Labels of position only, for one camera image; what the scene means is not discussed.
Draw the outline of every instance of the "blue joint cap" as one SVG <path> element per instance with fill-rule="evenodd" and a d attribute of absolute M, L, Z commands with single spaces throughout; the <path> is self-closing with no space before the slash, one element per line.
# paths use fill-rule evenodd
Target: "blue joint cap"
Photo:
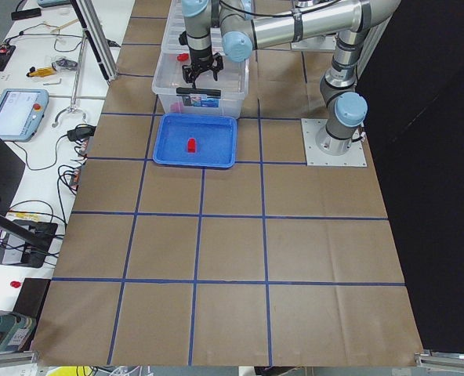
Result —
<path fill-rule="evenodd" d="M 356 92 L 345 92 L 336 100 L 335 115 L 348 128 L 357 127 L 366 118 L 368 104 Z"/>
<path fill-rule="evenodd" d="M 182 0 L 182 13 L 184 17 L 193 17 L 198 15 L 206 6 L 209 0 Z"/>
<path fill-rule="evenodd" d="M 251 39 L 240 31 L 229 31 L 223 36 L 222 43 L 225 54 L 236 63 L 248 59 L 253 51 Z"/>
<path fill-rule="evenodd" d="M 242 0 L 242 6 L 245 7 L 246 12 L 252 12 L 253 11 L 253 4 L 252 0 Z M 251 20 L 253 16 L 251 14 L 245 14 L 246 20 Z"/>

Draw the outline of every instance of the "white table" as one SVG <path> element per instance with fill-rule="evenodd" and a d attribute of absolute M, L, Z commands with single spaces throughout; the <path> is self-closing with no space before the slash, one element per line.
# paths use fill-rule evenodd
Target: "white table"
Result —
<path fill-rule="evenodd" d="M 105 36 L 121 44 L 128 26 L 134 0 L 92 0 L 92 2 L 103 26 Z M 35 7 L 37 7 L 37 0 L 28 0 L 24 6 L 25 9 Z M 42 9 L 40 17 L 15 21 L 6 37 L 18 35 L 23 29 L 40 23 L 46 22 L 50 25 L 61 26 L 76 18 L 71 5 Z M 49 33 L 52 29 L 54 27 L 40 26 L 27 31 L 27 33 Z M 82 35 L 80 23 L 74 23 L 64 28 L 61 34 Z M 60 40 L 61 42 L 57 43 L 57 47 L 61 50 L 73 49 L 80 42 L 80 38 L 63 37 Z M 68 59 L 77 61 L 79 48 L 74 52 L 57 52 L 53 48 L 54 41 L 55 37 L 53 36 L 26 36 L 13 39 L 10 43 L 16 46 L 16 51 L 5 70 L 0 72 L 0 94 L 4 89 L 25 88 L 46 89 L 51 96 L 70 97 L 75 78 L 75 72 L 73 71 L 62 72 L 45 78 L 28 78 L 26 76 L 30 67 L 48 67 L 57 56 L 65 56 Z M 116 61 L 119 50 L 119 48 L 111 48 L 112 55 Z M 62 82 L 59 85 L 43 85 L 47 82 L 57 82 L 60 78 Z M 88 43 L 85 47 L 85 55 L 82 62 L 78 97 L 104 99 L 107 95 L 107 90 L 108 84 L 101 74 Z"/>
<path fill-rule="evenodd" d="M 81 117 L 78 115 L 65 115 L 61 118 L 60 125 L 52 128 L 51 124 L 56 114 L 70 103 L 68 98 L 51 98 L 49 105 L 45 111 L 45 116 L 40 124 L 40 127 L 31 139 L 30 142 L 20 143 L 20 145 L 28 152 L 29 164 L 32 168 L 40 168 L 50 165 L 54 161 L 55 143 L 58 138 L 64 135 L 68 129 L 73 129 L 78 123 L 81 122 Z M 101 99 L 79 99 L 78 105 L 86 108 L 89 112 L 89 123 L 96 125 L 100 118 L 101 108 L 103 101 Z M 24 160 L 24 153 L 22 150 L 15 147 L 12 143 L 9 146 Z M 71 159 L 76 159 L 77 154 L 74 151 L 74 143 L 67 139 L 63 139 L 58 147 L 58 162 L 52 168 L 33 172 L 25 169 L 24 176 L 21 180 L 20 187 L 16 192 L 13 204 L 25 200 L 42 200 L 50 203 L 53 206 L 55 215 L 61 217 L 60 203 L 58 201 L 56 181 L 58 179 L 57 168 L 62 164 L 72 164 Z M 74 203 L 74 196 L 68 191 L 65 186 L 61 186 L 61 196 L 63 199 L 63 206 L 65 209 L 66 217 L 70 215 L 72 205 Z M 49 208 L 39 203 L 22 204 L 15 208 L 15 210 L 29 211 L 29 212 L 47 212 Z M 48 222 L 49 217 L 41 216 L 39 220 Z M 56 233 L 64 233 L 64 226 L 60 221 L 54 220 L 59 224 Z M 50 252 L 56 253 L 60 250 L 61 241 L 54 240 L 51 244 Z M 53 257 L 47 257 L 47 262 L 56 263 Z M 10 286 L 11 281 L 16 280 L 23 282 L 26 277 L 34 278 L 51 278 L 53 276 L 54 268 L 50 265 L 44 264 L 42 268 L 26 268 L 20 266 L 4 266 L 0 265 L 0 309 L 11 311 L 14 303 L 20 293 L 19 288 Z"/>

